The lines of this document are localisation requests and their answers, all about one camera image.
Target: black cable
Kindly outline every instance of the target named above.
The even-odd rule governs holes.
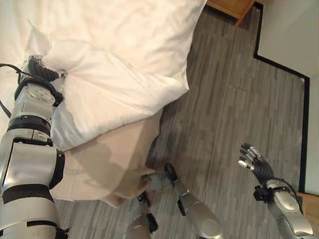
[[[6,114],[6,116],[8,116],[8,118],[11,117],[11,112],[2,104],[2,102],[0,101],[0,106],[3,110],[3,112]]]
[[[290,183],[288,183],[288,182],[287,182],[285,179],[283,179],[283,178],[275,178],[275,177],[273,177],[273,178],[269,178],[269,179],[267,179],[266,181],[264,181],[264,182],[262,183],[262,185],[265,186],[266,183],[267,183],[268,181],[270,181],[270,180],[278,180],[278,181],[281,181],[281,182],[286,183],[286,184],[288,185],[288,187],[289,187],[289,188],[291,189],[291,191],[293,192],[293,194],[294,194],[294,196],[295,196],[295,199],[296,199],[296,201],[297,201],[297,203],[298,203],[300,212],[301,212],[302,215],[303,215],[303,214],[304,214],[304,211],[303,211],[303,207],[301,206],[301,202],[300,202],[300,200],[299,200],[299,198],[298,198],[298,196],[297,196],[297,193],[295,192],[294,188],[290,185]]]

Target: bed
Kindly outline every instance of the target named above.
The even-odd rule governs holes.
[[[26,48],[34,48],[32,23],[48,40],[86,42],[115,54],[124,67],[187,86],[187,55],[204,5],[204,0],[2,0],[0,62],[21,67]],[[0,70],[0,77],[0,98],[12,110],[16,83],[5,79],[14,78],[14,72]],[[142,176],[154,170],[145,160],[159,133],[163,106],[66,147],[64,177],[51,191],[53,197],[103,200],[118,207],[147,189],[150,183]],[[4,114],[0,122],[2,136],[8,123]]]

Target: robotic hand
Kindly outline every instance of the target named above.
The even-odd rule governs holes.
[[[178,196],[178,207],[186,216],[196,234],[203,239],[224,239],[222,226],[211,210],[194,197],[178,179],[171,164],[165,166],[165,173]]]
[[[149,210],[151,203],[146,192],[139,195],[138,201],[139,207],[135,212],[134,220],[130,223],[123,239],[151,239],[151,234],[159,228]]]
[[[254,197],[257,201],[268,204],[282,238],[316,239],[310,223],[302,214],[302,208],[290,184],[274,177],[271,166],[253,146],[245,143],[241,147],[242,156],[238,164],[252,171],[261,184],[262,187],[255,187]]]

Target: robot finger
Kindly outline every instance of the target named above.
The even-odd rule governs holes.
[[[244,157],[242,157],[242,156],[239,157],[239,160],[237,161],[237,163],[238,163],[240,166],[242,166],[243,168],[248,168],[248,169],[251,170],[251,171],[254,170],[254,165],[253,165],[253,163],[252,163],[250,160],[248,160],[248,159],[246,159],[246,158],[244,158]]]
[[[262,158],[263,156],[261,155],[261,153],[253,146],[250,147],[250,149],[259,157]]]
[[[249,152],[247,152],[247,151],[245,151],[245,150],[243,150],[243,149],[241,149],[240,152],[241,152],[244,156],[246,156],[246,158],[250,159],[252,162],[255,161],[255,158],[254,158],[254,157],[252,156],[252,154],[250,154]]]

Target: wooden nightstand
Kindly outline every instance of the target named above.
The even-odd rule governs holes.
[[[235,26],[239,26],[255,0],[207,0],[207,5],[238,19]]]

